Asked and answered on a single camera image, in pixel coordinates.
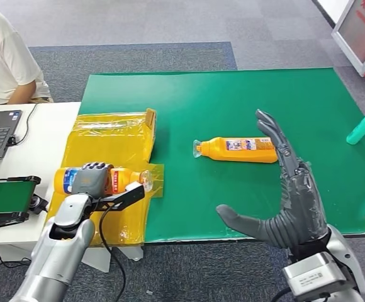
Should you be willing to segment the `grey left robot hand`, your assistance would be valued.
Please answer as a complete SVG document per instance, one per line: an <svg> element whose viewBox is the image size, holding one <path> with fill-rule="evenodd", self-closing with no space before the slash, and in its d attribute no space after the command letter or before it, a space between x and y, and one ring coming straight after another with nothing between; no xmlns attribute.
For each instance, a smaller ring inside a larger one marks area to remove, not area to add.
<svg viewBox="0 0 365 302"><path fill-rule="evenodd" d="M109 177L113 168L104 162L85 164L76 174L71 194L88 194L94 199L109 196Z"/></svg>

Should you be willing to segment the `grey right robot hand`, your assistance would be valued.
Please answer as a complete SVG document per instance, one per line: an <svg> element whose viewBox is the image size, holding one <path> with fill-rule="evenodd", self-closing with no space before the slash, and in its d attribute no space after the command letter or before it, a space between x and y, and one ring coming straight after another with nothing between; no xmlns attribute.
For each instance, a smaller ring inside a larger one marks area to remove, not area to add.
<svg viewBox="0 0 365 302"><path fill-rule="evenodd" d="M226 204L217 206L217 213L230 229L282 249L326 236L329 228L325 211L307 163L297 156L271 115L260 109L255 115L258 129L271 139L279 160L281 209L266 220L240 215Z"/></svg>

